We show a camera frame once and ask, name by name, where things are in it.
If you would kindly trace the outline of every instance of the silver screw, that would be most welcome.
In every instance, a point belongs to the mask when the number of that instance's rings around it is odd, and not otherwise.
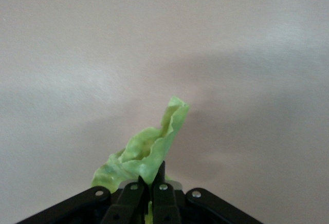
[[[166,184],[161,184],[159,186],[159,189],[162,190],[162,191],[165,191],[166,189],[168,189],[168,186]]]
[[[199,197],[201,197],[201,192],[199,192],[199,191],[193,191],[192,192],[192,196],[193,197],[196,197],[196,198],[199,198]]]
[[[133,184],[130,186],[130,190],[137,190],[138,189],[138,185],[137,184]]]
[[[95,196],[97,196],[97,197],[99,197],[99,196],[101,196],[101,195],[103,195],[103,194],[104,194],[103,191],[96,191],[96,192],[95,192]]]

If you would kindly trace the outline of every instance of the cabbage piece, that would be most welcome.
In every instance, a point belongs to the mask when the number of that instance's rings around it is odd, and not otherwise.
[[[92,186],[104,186],[113,193],[121,182],[138,176],[146,184],[152,184],[188,110],[185,102],[172,97],[164,112],[161,129],[149,127],[133,136],[125,149],[110,155],[106,164],[95,171]]]

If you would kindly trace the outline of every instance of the metallic surface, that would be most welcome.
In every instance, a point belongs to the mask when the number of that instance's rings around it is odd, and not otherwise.
[[[185,191],[329,223],[329,0],[0,1],[0,223],[88,189],[172,95]]]

